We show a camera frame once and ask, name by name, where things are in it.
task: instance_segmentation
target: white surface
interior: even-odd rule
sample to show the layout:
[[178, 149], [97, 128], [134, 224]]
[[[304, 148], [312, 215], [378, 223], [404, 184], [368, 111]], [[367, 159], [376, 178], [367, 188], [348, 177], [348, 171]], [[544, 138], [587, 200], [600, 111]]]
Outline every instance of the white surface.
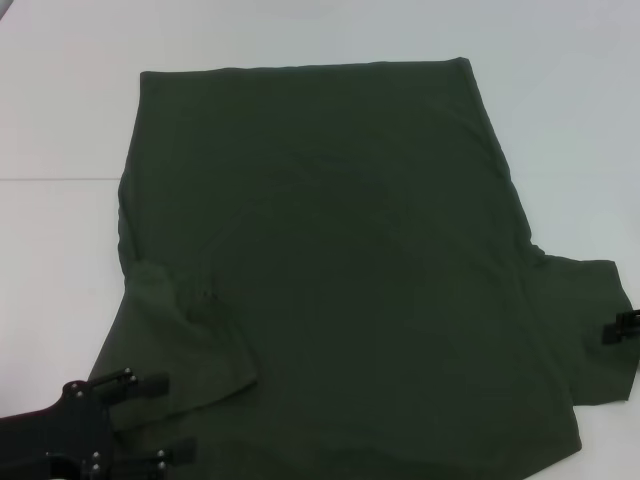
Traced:
[[[140, 71], [468, 57], [534, 240], [616, 260], [637, 306], [639, 44], [633, 0], [15, 2], [0, 21], [0, 415], [84, 377], [113, 320], [117, 181], [88, 179], [121, 173]], [[535, 478], [634, 476], [638, 388], [578, 417], [583, 452]]]

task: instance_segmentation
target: t-shirt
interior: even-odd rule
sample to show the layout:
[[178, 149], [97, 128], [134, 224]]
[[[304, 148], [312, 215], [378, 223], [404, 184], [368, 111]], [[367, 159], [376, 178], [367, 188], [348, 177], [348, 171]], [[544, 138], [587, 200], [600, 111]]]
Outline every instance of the t-shirt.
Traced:
[[503, 480], [577, 452], [640, 348], [612, 262], [547, 256], [469, 62], [141, 76], [119, 191], [125, 294], [92, 376], [176, 480]]

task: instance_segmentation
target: folded shirt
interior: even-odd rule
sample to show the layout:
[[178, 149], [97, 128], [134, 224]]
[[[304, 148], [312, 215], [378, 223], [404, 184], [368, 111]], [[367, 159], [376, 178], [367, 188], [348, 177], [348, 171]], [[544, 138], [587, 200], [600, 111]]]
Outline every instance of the folded shirt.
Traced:
[[141, 76], [126, 289], [92, 376], [124, 451], [196, 436], [176, 480], [511, 480], [628, 398], [612, 262], [547, 256], [466, 59]]

